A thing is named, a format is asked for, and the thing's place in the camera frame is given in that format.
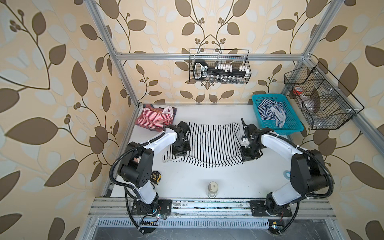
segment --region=floral wallpaper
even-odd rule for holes
[[[345,88],[335,84],[343,92],[357,97],[365,106],[361,114],[384,134],[384,2],[345,0],[312,57],[339,78]],[[299,118],[306,129],[292,137],[323,154],[335,182],[329,199],[345,235],[384,239],[383,156],[352,121],[338,130],[314,131]]]
[[[0,16],[0,238],[76,239],[133,107],[82,1]]]
[[[302,53],[327,0],[96,0],[122,53],[248,49]]]
[[[254,94],[281,93],[292,61],[250,61],[248,84],[220,84],[189,79],[185,61],[123,61],[135,94],[143,103],[250,103]]]

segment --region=striped shirt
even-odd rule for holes
[[[240,151],[238,123],[204,125],[187,123],[190,133],[187,139],[191,150],[185,157],[174,157],[172,148],[163,155],[163,162],[182,161],[200,167],[221,167],[243,164]]]

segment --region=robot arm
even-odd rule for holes
[[[126,151],[136,149],[121,159],[118,174],[124,181],[132,185],[136,200],[140,201],[142,212],[153,214],[157,208],[159,196],[149,181],[152,173],[154,154],[172,145],[173,155],[185,156],[186,152],[190,150],[189,141],[186,140],[188,133],[189,126],[185,122],[180,122],[178,126],[166,126],[164,135],[146,146],[138,148],[139,145],[145,142],[140,144],[131,142],[128,144]]]

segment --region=wire basket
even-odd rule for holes
[[[335,78],[335,87],[325,77]],[[313,130],[339,129],[364,109],[361,102],[321,62],[284,74],[284,84]],[[355,101],[358,107],[350,103]]]
[[[248,53],[249,50],[191,48],[189,81],[247,84],[252,74]]]

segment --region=plastic basket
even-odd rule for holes
[[[285,109],[285,112],[286,112],[286,119],[282,128],[277,127],[276,121],[274,120],[272,121],[262,120],[257,107],[260,105],[260,103],[264,99],[270,99],[276,102],[283,103],[283,108]],[[293,110],[292,106],[288,102],[288,99],[286,98],[286,96],[282,94],[257,94],[252,96],[252,102],[253,102],[253,110],[255,111],[256,118],[257,118],[257,121],[259,122],[260,128],[269,127],[270,129],[273,129],[275,132],[281,135],[289,135],[294,132],[301,132],[304,129],[295,111]]]

